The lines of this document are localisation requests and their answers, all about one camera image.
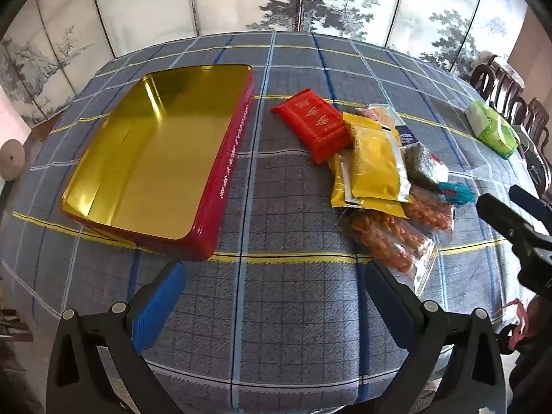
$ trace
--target green tissue package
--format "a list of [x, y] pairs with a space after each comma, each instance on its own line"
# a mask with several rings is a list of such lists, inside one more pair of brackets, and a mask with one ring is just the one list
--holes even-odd
[[483, 101], [472, 101], [465, 111], [475, 137], [504, 159], [509, 158], [520, 144], [520, 138], [495, 110]]

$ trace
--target gray tablecloth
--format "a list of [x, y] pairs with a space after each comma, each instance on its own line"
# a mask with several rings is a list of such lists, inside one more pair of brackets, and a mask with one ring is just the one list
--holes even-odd
[[[371, 45], [306, 33], [222, 34], [149, 47], [108, 63], [65, 110], [13, 216], [5, 219], [7, 292], [52, 337], [65, 308], [105, 310], [154, 278], [165, 257], [86, 230], [60, 212], [60, 196], [103, 114], [137, 79], [213, 63], [252, 65], [256, 105], [217, 253], [187, 263], [186, 290], [144, 356], [179, 404], [203, 412], [313, 410], [378, 396], [406, 352], [396, 347], [363, 288], [365, 265], [337, 230], [327, 166], [315, 165], [270, 109], [307, 87], [343, 111], [393, 104], [443, 159], [452, 181], [503, 201], [512, 184], [531, 193], [534, 187], [517, 153], [503, 160], [473, 139], [463, 115], [479, 98], [472, 88]], [[483, 307], [493, 315], [507, 301], [527, 297], [517, 272], [510, 246], [470, 205], [458, 211], [452, 243], [443, 248], [423, 298], [449, 311]], [[500, 314], [493, 318], [501, 322]]]

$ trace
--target brown wall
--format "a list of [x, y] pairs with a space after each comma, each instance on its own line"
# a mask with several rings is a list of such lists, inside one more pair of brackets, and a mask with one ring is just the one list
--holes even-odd
[[[523, 99], [538, 98], [552, 116], [552, 41], [529, 8], [508, 62], [525, 81]], [[552, 133], [552, 121], [548, 130]], [[552, 160], [552, 139], [545, 155]]]

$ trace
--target table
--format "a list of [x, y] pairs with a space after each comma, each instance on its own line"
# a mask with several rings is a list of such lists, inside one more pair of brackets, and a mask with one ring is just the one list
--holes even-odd
[[[463, 115], [479, 99], [471, 87], [379, 47], [248, 32], [170, 42], [112, 60], [65, 110], [4, 220], [6, 292], [53, 337], [65, 308], [103, 311], [154, 278], [165, 257], [71, 221], [60, 197], [88, 140], [134, 82], [151, 71], [216, 63], [253, 66], [256, 104], [217, 252], [187, 263], [186, 290], [144, 357], [178, 404], [202, 412], [312, 411], [376, 397], [406, 353], [363, 289], [363, 261], [336, 227], [327, 166], [316, 166], [270, 109], [307, 87], [342, 111], [393, 104], [449, 167], [452, 181], [503, 201], [512, 184], [535, 194], [517, 153], [503, 160], [473, 138]], [[518, 266], [508, 243], [467, 206], [457, 212], [452, 242], [442, 247], [422, 298], [449, 311], [482, 307], [499, 326], [507, 320], [496, 314], [501, 306], [530, 296], [517, 283]], [[440, 367], [447, 358], [448, 349]]]

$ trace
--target yellow package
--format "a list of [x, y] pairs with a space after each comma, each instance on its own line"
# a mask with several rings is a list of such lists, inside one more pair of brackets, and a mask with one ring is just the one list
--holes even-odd
[[[345, 202], [345, 183], [343, 180], [343, 164], [339, 154], [335, 154], [328, 159], [328, 166], [335, 178], [333, 190], [330, 198], [332, 207], [356, 207], [354, 204]], [[387, 213], [388, 215], [406, 218], [402, 205], [398, 201], [389, 201], [385, 199], [376, 199], [374, 197], [357, 198], [358, 208], [372, 209]]]
[[343, 120], [354, 141], [353, 196], [408, 202], [410, 182], [398, 132], [359, 115], [344, 113]]

